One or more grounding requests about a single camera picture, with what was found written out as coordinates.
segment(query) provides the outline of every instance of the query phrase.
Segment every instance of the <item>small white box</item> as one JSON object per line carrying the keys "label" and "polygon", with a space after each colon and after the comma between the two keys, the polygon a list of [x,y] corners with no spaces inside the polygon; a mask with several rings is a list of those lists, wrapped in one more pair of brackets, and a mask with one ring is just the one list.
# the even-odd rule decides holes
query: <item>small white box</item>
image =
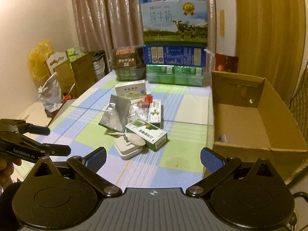
{"label": "small white box", "polygon": [[150,104],[148,122],[155,125],[161,124],[161,100],[153,100]]}
{"label": "small white box", "polygon": [[115,92],[117,96],[130,97],[130,98],[146,96],[147,90],[145,87],[145,80],[118,83],[115,86]]}

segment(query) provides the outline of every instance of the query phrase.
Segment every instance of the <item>checkered tablecloth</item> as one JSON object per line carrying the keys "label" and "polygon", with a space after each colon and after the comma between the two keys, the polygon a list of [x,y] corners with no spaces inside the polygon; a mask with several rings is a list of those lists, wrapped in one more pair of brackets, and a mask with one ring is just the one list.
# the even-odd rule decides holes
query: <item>checkered tablecloth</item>
{"label": "checkered tablecloth", "polygon": [[[84,156],[104,146],[107,162],[98,174],[123,190],[126,187],[182,187],[185,190],[201,180],[200,151],[213,145],[213,118],[208,113],[210,87],[147,83],[147,93],[162,100],[162,128],[168,133],[168,142],[156,152],[144,148],[142,154],[124,161],[114,147],[115,137],[105,134],[106,128],[98,125],[110,95],[116,94],[117,83],[115,74],[108,74],[50,126],[49,136],[39,136],[36,140],[67,144],[72,149],[71,156]],[[67,157],[52,159],[65,161]],[[23,162],[17,170],[25,177],[31,166],[33,164]]]}

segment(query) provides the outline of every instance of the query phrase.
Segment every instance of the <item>yellow curtain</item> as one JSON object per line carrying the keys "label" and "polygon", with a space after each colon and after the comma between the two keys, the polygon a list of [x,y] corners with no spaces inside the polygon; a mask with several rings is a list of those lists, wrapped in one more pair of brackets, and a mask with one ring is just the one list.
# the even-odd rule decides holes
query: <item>yellow curtain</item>
{"label": "yellow curtain", "polygon": [[305,41],[304,0],[237,0],[238,72],[266,77],[288,105]]}

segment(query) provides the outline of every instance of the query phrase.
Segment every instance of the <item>quilted fabric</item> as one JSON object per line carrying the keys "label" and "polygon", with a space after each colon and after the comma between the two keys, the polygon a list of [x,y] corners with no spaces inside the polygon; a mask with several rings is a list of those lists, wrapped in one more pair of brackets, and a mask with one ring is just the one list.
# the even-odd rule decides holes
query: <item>quilted fabric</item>
{"label": "quilted fabric", "polygon": [[305,77],[302,74],[299,84],[301,83],[297,95],[291,102],[290,111],[308,145],[308,70],[306,70]]}

